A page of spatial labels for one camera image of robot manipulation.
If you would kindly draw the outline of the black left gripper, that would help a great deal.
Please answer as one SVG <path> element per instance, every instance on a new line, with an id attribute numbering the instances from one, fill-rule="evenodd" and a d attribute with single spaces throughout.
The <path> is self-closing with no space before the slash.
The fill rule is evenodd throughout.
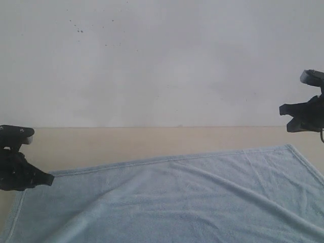
<path id="1" fill-rule="evenodd" d="M 28 163 L 23 153 L 1 147 L 1 190 L 24 191 L 39 185 L 51 186 L 54 178 Z"/>

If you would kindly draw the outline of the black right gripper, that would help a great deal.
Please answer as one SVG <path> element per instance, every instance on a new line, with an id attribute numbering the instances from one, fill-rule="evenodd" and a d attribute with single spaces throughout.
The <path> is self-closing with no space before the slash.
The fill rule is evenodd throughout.
<path id="1" fill-rule="evenodd" d="M 283 104 L 279 115 L 293 118 L 287 123 L 287 132 L 320 132 L 323 130 L 323 95 L 314 96 L 307 102 Z"/>

